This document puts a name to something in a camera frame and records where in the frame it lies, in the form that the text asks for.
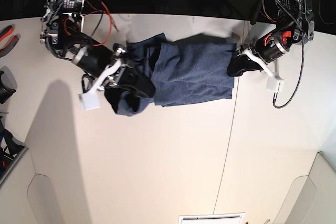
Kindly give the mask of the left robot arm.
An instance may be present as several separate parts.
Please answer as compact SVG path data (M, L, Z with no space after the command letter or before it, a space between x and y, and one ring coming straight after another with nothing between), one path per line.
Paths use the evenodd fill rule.
M227 73L240 77L247 71L264 71L267 65L288 53L294 44L305 45L314 37L311 0L273 0L278 17L275 29L254 39L232 57Z

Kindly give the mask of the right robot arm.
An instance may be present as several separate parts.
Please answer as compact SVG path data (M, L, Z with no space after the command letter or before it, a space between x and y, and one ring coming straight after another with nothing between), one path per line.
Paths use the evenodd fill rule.
M141 73L142 60L130 49L114 44L108 49L103 42L85 34L85 16L99 14L108 17L108 35L116 24L102 0L47 0L46 13L41 18L40 42L56 58L67 60L84 71L80 98L93 99L98 91L121 88L137 97L152 98L155 87L149 77Z

